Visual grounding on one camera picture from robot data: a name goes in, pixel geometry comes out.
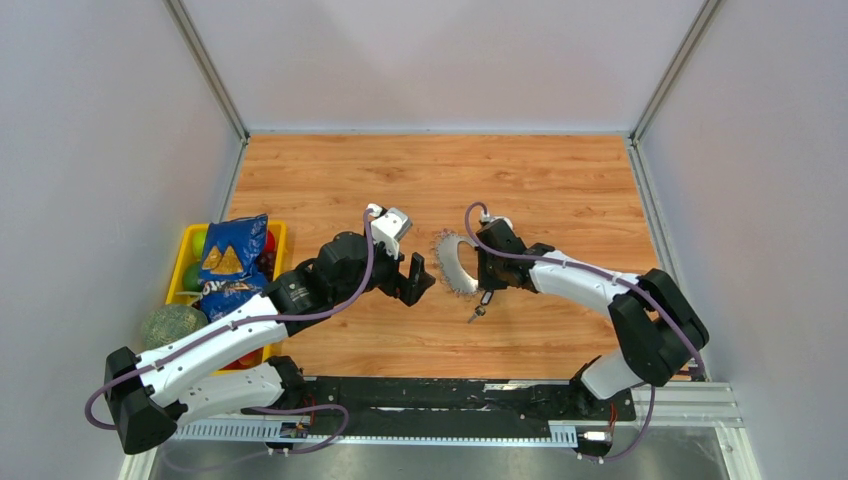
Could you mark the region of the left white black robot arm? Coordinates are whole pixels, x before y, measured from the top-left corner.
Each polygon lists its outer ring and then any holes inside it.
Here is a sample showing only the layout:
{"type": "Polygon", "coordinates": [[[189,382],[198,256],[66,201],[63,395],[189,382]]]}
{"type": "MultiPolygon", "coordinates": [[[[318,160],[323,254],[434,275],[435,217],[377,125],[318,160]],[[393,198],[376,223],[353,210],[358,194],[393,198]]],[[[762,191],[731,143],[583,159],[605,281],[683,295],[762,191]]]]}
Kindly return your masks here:
{"type": "Polygon", "coordinates": [[[394,248],[393,239],[340,233],[224,318],[153,350],[112,352],[103,397],[123,451],[143,453],[179,428],[223,413],[297,414],[306,388],[291,358],[270,357],[243,373],[220,369],[330,318],[368,291],[415,305],[436,279],[418,253],[402,274],[404,256],[394,248]]]}

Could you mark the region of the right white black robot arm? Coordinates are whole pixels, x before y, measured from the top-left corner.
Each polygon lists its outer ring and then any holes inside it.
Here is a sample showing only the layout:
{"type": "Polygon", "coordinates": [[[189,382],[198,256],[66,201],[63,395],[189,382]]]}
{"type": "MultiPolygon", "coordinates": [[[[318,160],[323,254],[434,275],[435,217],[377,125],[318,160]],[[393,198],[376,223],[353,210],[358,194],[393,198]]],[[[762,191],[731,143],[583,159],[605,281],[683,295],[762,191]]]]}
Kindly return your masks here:
{"type": "Polygon", "coordinates": [[[571,403],[596,417],[622,390],[662,387],[699,361],[709,333],[675,280],[661,269],[622,273],[577,261],[554,247],[526,245],[504,217],[485,217],[473,238],[478,278],[488,291],[515,287],[552,295],[604,314],[618,346],[574,376],[571,403]]]}

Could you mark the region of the key with black tag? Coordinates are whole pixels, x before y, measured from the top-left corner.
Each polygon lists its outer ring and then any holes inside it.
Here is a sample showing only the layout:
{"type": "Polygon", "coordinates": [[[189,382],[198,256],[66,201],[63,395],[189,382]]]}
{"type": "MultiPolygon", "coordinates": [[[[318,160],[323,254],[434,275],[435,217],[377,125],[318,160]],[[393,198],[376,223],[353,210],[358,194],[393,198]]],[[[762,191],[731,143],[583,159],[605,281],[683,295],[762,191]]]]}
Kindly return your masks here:
{"type": "Polygon", "coordinates": [[[470,317],[467,320],[468,324],[473,323],[476,319],[478,319],[478,318],[480,318],[480,317],[482,317],[486,314],[486,309],[487,309],[488,305],[490,304],[493,295],[494,295],[494,292],[491,291],[491,290],[487,290],[487,291],[483,292],[479,303],[474,308],[472,314],[470,315],[470,317]]]}

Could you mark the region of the large metal keyring with clips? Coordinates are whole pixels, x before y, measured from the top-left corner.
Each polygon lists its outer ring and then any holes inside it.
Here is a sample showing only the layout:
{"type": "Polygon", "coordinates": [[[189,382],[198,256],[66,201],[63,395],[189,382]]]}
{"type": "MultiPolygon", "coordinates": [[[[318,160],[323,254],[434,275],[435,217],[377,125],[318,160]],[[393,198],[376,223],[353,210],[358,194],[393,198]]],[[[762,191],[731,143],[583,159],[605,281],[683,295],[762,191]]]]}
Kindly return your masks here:
{"type": "Polygon", "coordinates": [[[433,253],[442,282],[457,295],[473,296],[480,292],[480,283],[476,276],[462,265],[462,246],[468,246],[476,253],[475,245],[469,237],[455,231],[443,230],[436,237],[433,253]]]}

